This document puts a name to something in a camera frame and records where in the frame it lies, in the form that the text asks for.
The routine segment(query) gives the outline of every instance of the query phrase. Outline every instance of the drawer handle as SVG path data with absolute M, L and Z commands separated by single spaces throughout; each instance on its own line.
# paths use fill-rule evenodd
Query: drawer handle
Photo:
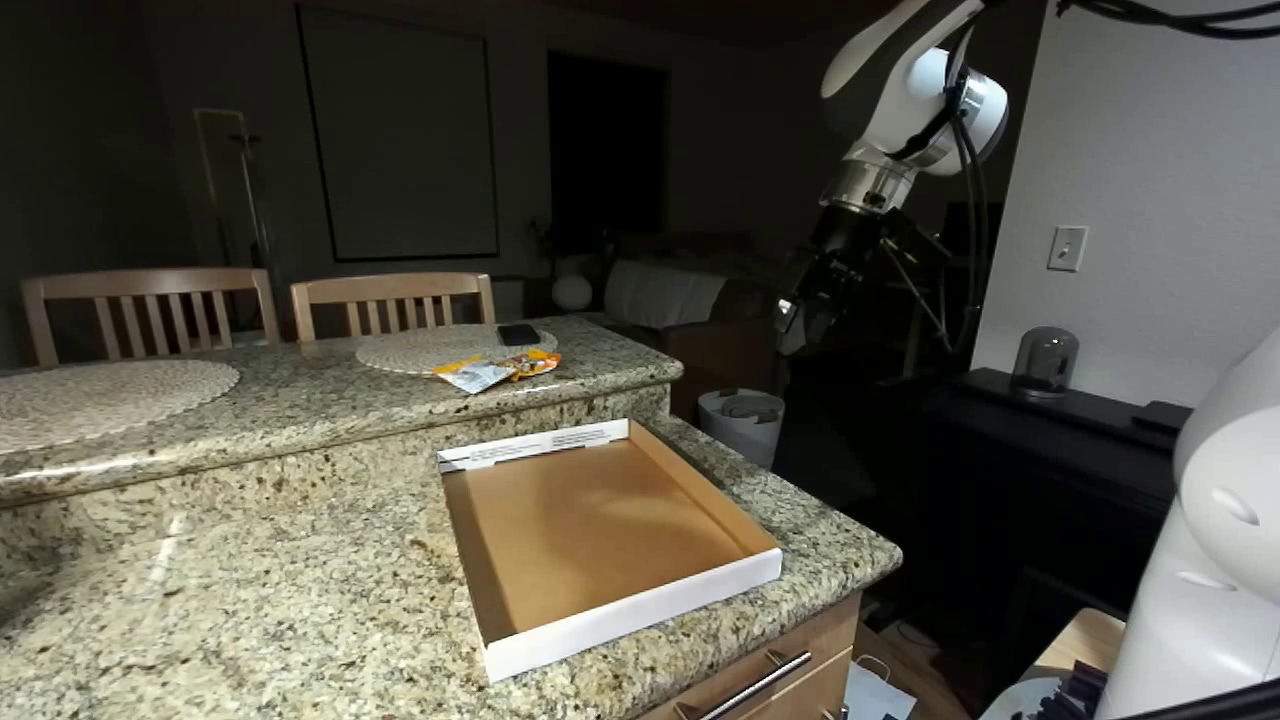
M 749 689 L 723 696 L 718 708 L 699 711 L 699 708 L 689 708 L 681 706 L 681 718 L 689 720 L 722 720 L 736 708 L 743 708 L 749 700 L 756 700 L 762 693 L 769 693 L 772 685 L 795 675 L 805 664 L 812 664 L 812 651 L 799 651 L 794 662 L 783 662 L 780 651 L 769 651 L 769 662 L 778 664 L 772 671 L 756 675 Z

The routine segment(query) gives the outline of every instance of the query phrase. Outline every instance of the dark cabinet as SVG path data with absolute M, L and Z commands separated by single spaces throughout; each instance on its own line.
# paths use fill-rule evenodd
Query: dark cabinet
M 1026 393 L 1000 374 L 924 395 L 912 588 L 1003 645 L 1008 671 L 1079 606 L 1126 615 L 1171 500 L 1186 422 L 1149 416 L 1084 393 Z

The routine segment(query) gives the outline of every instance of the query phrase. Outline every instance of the trash can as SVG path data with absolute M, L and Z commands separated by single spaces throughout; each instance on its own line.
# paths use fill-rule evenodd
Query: trash can
M 756 390 L 704 393 L 698 399 L 698 424 L 743 462 L 772 469 L 783 399 Z

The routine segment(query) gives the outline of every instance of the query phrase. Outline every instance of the open cardboard box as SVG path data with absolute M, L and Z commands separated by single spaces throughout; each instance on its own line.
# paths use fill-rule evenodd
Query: open cardboard box
M 780 544 L 629 422 L 441 453 L 490 680 L 741 598 Z

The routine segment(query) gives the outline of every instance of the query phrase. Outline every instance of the wall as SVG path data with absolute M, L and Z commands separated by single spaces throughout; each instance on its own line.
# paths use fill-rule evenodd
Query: wall
M 21 364 L 21 281 L 187 259 L 168 119 L 132 0 L 0 4 L 0 364 Z
M 214 225 L 198 167 L 193 109 L 246 109 L 259 144 L 263 207 L 277 247 L 277 284 L 324 271 L 373 271 L 381 265 L 329 259 L 322 163 L 306 98 L 302 39 L 289 0 L 144 0 L 168 116 L 185 153 L 185 187 L 201 247 Z M 799 218 L 794 194 L 817 198 L 823 163 L 783 153 L 808 144 L 805 109 L 780 103 L 787 72 L 769 54 L 728 50 L 527 0 L 381 0 L 337 4 L 490 35 L 502 256 L 496 275 L 543 275 L 527 225 L 548 225 L 548 75 L 543 58 L 584 54 L 670 68 L 670 228 L 749 228 L 765 247 L 794 241 Z
M 1219 46 L 1043 15 L 984 328 L 1079 338 L 1076 390 L 1197 405 L 1280 319 L 1280 46 Z M 1043 271 L 1057 225 L 1087 225 L 1076 275 Z

